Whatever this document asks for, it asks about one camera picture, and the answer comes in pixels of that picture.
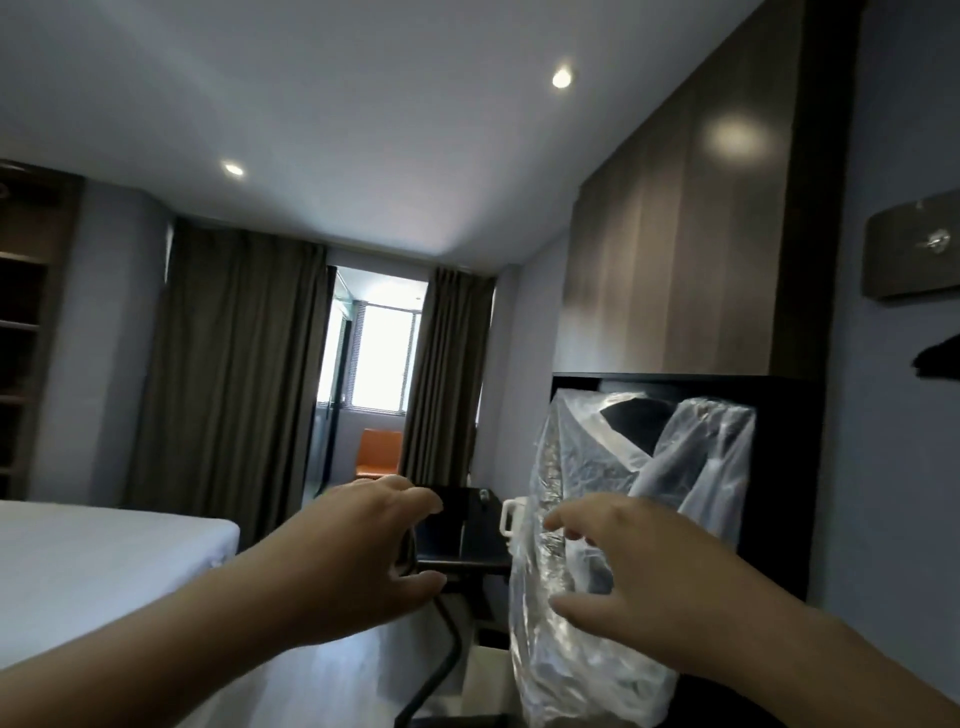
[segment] recessed ceiling light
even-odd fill
[[[568,66],[562,65],[557,69],[557,72],[553,74],[552,83],[556,88],[567,88],[573,83],[573,71],[571,71]]]
[[[243,167],[237,164],[235,161],[225,161],[223,162],[224,172],[234,177],[243,177],[246,172],[244,172]]]

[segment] curtain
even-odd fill
[[[331,294],[320,245],[177,222],[125,506],[241,546],[300,508]]]
[[[494,285],[446,269],[430,280],[399,469],[419,485],[466,485]]]

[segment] wooden cabinet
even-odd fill
[[[25,497],[81,180],[0,160],[0,497]]]
[[[587,179],[556,372],[822,377],[859,13],[768,0]]]

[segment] window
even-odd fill
[[[347,406],[407,411],[420,313],[357,302],[347,372]]]

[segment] mattress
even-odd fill
[[[169,594],[238,537],[229,521],[0,501],[0,668]]]

